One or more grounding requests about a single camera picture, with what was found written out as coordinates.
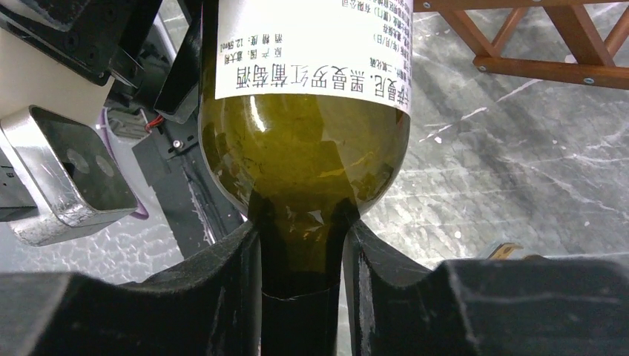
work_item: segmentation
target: marble surface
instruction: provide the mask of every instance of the marble surface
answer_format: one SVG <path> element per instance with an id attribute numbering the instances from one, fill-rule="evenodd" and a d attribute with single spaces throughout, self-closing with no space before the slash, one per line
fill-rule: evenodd
<path id="1" fill-rule="evenodd" d="M 174 0 L 161 14 L 175 45 L 187 24 Z M 589 6 L 606 36 L 626 4 Z M 506 10 L 470 15 L 492 38 Z M 470 49 L 437 14 L 416 14 L 409 150 L 388 194 L 364 217 L 383 240 L 425 266 L 475 256 L 494 240 L 557 257 L 629 265 L 629 93 L 481 73 Z M 543 10 L 518 26 L 506 56 L 573 62 Z M 629 66 L 629 45 L 616 57 Z M 92 237 L 19 245 L 0 225 L 0 270 L 80 270 L 121 283 L 182 257 L 131 142 L 117 140 L 123 172 L 151 219 L 130 217 Z M 339 355 L 350 355 L 344 291 Z"/>

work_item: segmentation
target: bottle label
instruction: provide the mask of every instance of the bottle label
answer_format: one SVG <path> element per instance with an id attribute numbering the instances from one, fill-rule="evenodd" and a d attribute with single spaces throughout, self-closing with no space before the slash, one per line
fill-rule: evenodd
<path id="1" fill-rule="evenodd" d="M 411 113 L 412 0 L 220 0 L 216 99 L 342 96 Z"/>

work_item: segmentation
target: tiled floor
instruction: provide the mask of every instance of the tiled floor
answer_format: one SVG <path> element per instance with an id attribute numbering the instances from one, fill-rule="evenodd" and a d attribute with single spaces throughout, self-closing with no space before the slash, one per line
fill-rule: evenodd
<path id="1" fill-rule="evenodd" d="M 173 2 L 161 14 L 178 45 L 186 24 Z M 606 36 L 625 6 L 588 10 Z M 470 14 L 491 37 L 507 12 Z M 431 267 L 503 239 L 546 255 L 627 263 L 629 93 L 480 73 L 472 52 L 433 13 L 416 15 L 414 31 L 412 138 L 394 186 L 364 217 L 368 225 Z M 573 61 L 540 9 L 518 26 L 506 54 Z M 616 59 L 629 65 L 629 46 Z M 151 220 L 125 218 L 93 237 L 45 248 L 19 245 L 0 226 L 2 270 L 77 269 L 120 283 L 182 259 L 130 144 L 116 147 L 127 157 L 123 171 L 151 202 Z M 350 355 L 346 318 L 342 307 L 339 355 Z"/>

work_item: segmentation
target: wooden rack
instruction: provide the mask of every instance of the wooden rack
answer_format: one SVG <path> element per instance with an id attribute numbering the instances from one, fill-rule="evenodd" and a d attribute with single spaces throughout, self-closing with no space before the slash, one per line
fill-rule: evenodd
<path id="1" fill-rule="evenodd" d="M 585 4 L 627 2 L 605 0 L 415 0 L 416 13 L 439 12 L 476 54 L 483 72 L 555 82 L 629 89 L 629 67 L 617 67 L 613 57 L 629 36 L 629 7 L 603 40 Z M 513 8 L 498 35 L 489 41 L 466 10 Z M 576 63 L 544 62 L 501 56 L 517 24 L 530 7 L 543 7 L 572 52 Z"/>

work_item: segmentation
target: purple cable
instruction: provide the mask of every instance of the purple cable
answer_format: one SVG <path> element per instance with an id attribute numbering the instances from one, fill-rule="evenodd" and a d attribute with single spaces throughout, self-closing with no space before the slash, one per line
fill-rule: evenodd
<path id="1" fill-rule="evenodd" d="M 118 169 L 120 169 L 120 165 L 118 164 L 118 161 L 116 160 L 116 156 L 113 154 L 113 149 L 111 148 L 111 142 L 109 141 L 109 132 L 108 132 L 109 125 L 107 124 L 107 109 L 106 108 L 103 108 L 102 111 L 100 112 L 99 126 L 100 126 L 100 129 L 102 130 L 103 142 L 105 143 L 105 148 L 107 149 L 107 152 L 111 156 L 111 159 L 113 159 L 113 161 L 118 166 Z M 136 198 L 138 209 L 135 210 L 133 213 L 129 214 L 129 216 L 134 217 L 138 220 L 148 219 L 148 211 L 146 210 L 146 207 L 138 199 L 136 193 L 133 190 L 131 190 L 131 193 L 133 193 L 134 197 Z"/>

